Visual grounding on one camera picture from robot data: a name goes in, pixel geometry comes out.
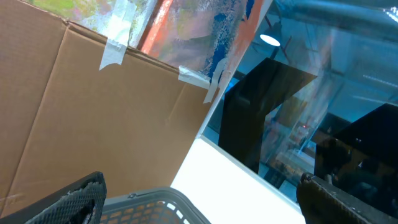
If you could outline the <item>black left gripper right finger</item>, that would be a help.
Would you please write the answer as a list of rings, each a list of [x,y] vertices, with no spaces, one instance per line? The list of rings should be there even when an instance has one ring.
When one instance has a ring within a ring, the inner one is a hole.
[[[297,201],[306,224],[397,224],[396,218],[308,172],[297,186]]]

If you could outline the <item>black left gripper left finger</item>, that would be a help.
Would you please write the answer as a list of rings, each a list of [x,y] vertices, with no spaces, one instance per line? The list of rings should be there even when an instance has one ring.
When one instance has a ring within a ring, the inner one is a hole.
[[[86,177],[1,218],[3,224],[97,224],[107,189],[102,172]]]

